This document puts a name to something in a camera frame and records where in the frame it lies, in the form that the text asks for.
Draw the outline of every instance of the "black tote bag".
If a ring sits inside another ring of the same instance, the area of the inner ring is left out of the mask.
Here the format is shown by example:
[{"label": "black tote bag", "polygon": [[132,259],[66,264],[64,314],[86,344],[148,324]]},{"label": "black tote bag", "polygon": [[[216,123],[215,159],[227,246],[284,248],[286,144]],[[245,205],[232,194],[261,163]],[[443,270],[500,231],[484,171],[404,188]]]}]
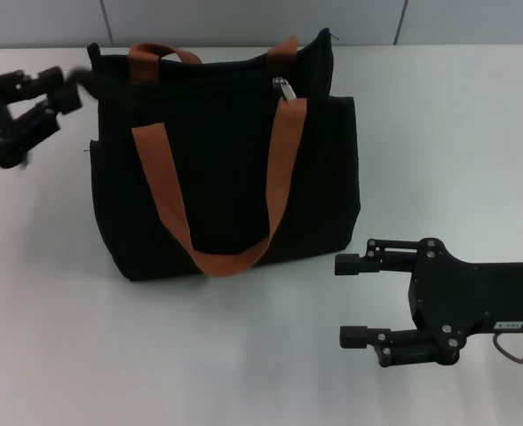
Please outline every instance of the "black tote bag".
[{"label": "black tote bag", "polygon": [[[126,278],[226,276],[350,242],[360,211],[353,99],[328,96],[328,31],[303,51],[269,67],[270,54],[153,59],[157,78],[141,82],[129,58],[91,47],[94,72],[82,83],[99,100],[93,205]],[[274,88],[282,73],[298,99]]]}]

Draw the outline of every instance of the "bag handle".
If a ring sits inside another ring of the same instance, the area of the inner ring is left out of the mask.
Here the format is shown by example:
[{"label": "bag handle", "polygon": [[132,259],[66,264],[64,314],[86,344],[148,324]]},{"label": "bag handle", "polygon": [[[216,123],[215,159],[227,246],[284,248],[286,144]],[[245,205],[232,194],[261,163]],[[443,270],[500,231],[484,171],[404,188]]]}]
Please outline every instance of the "bag handle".
[{"label": "bag handle", "polygon": [[190,51],[159,43],[137,43],[129,49],[129,75],[132,81],[159,83],[158,64],[162,57],[175,53],[185,64],[202,64]]},{"label": "bag handle", "polygon": [[289,198],[290,181],[305,126],[306,99],[279,101],[269,144],[265,198],[269,234],[238,255],[212,255],[194,249],[184,201],[163,123],[132,129],[159,218],[205,274],[228,276],[246,271],[265,254]]},{"label": "bag handle", "polygon": [[[297,56],[298,41],[291,37],[285,43],[269,49],[267,66],[282,69],[290,67]],[[132,82],[159,83],[159,61],[176,53],[185,64],[202,64],[200,58],[190,51],[159,43],[138,43],[129,49],[129,76]]]}]

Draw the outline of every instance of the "table surface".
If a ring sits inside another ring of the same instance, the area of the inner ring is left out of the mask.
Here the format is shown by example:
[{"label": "table surface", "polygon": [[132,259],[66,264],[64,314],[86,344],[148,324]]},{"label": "table surface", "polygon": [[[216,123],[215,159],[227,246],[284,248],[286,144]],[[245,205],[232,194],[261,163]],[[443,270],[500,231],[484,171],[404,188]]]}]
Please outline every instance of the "table surface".
[{"label": "table surface", "polygon": [[[84,49],[0,51],[0,73],[82,64]],[[345,47],[335,64],[361,166],[347,251],[434,236],[463,260],[523,261],[523,46]],[[413,327],[407,274],[335,277],[330,255],[128,282],[93,217],[83,101],[27,170],[0,170],[0,425],[523,425],[523,367],[489,335],[454,367],[339,347],[343,325]],[[503,342],[523,355],[523,335]]]}]

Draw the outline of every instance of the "robotic arm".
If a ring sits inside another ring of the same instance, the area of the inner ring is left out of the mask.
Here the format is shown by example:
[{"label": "robotic arm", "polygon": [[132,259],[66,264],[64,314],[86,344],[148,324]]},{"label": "robotic arm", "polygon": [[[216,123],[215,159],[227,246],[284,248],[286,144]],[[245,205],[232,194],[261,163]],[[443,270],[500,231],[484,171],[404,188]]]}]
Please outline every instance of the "robotic arm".
[{"label": "robotic arm", "polygon": [[408,299],[416,330],[341,327],[340,345],[372,346],[382,367],[436,362],[455,364],[469,335],[523,333],[523,264],[468,264],[448,253],[442,241],[369,240],[366,256],[338,255],[336,275],[410,272]]},{"label": "robotic arm", "polygon": [[[41,95],[46,99],[13,120],[7,105]],[[64,82],[58,67],[30,78],[22,71],[0,75],[0,167],[9,169],[27,161],[27,153],[59,130],[56,116],[79,109],[77,86]]]}]

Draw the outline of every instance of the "metal zipper pull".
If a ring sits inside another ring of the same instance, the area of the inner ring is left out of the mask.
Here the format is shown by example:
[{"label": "metal zipper pull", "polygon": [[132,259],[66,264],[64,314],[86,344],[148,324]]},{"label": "metal zipper pull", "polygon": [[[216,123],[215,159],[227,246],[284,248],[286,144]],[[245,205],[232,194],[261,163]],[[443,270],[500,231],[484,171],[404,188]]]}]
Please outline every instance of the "metal zipper pull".
[{"label": "metal zipper pull", "polygon": [[282,96],[286,100],[292,100],[297,98],[297,95],[295,94],[295,91],[293,91],[292,86],[289,84],[287,80],[285,80],[282,77],[275,77],[273,79],[273,87],[281,89]]}]

